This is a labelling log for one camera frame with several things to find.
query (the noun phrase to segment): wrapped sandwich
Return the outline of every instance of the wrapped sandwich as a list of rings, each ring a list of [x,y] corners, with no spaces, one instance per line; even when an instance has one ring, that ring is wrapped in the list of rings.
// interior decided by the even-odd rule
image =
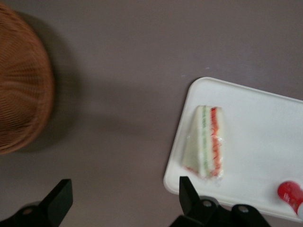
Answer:
[[[182,165],[202,178],[222,177],[222,109],[196,108]]]

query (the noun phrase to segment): wicker basket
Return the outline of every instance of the wicker basket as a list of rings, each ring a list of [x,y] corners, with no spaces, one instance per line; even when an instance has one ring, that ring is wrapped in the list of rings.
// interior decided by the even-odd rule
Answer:
[[[0,3],[0,154],[31,142],[53,106],[47,53],[31,27]]]

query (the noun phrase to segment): gray table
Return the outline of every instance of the gray table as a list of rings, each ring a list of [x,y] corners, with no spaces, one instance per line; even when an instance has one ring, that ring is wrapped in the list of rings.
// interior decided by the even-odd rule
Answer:
[[[62,227],[169,226],[181,208],[162,179],[192,81],[303,99],[302,1],[3,2],[44,42],[57,95],[41,136],[0,156],[0,219],[71,178]]]

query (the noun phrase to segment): bottle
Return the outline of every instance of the bottle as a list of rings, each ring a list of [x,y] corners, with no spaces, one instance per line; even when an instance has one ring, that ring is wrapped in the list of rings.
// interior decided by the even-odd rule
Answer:
[[[294,181],[285,181],[278,188],[279,197],[287,202],[300,219],[303,220],[303,190]]]

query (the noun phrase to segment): white cutting board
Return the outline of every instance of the white cutting board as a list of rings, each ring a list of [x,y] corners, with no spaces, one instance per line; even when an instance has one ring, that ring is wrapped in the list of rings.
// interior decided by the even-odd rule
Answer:
[[[180,164],[198,105],[223,109],[224,176],[219,183],[201,180]],[[188,176],[199,195],[221,204],[249,204],[263,214],[299,221],[276,190],[285,180],[303,185],[303,101],[214,78],[196,80],[164,176],[168,191],[178,194],[180,176]]]

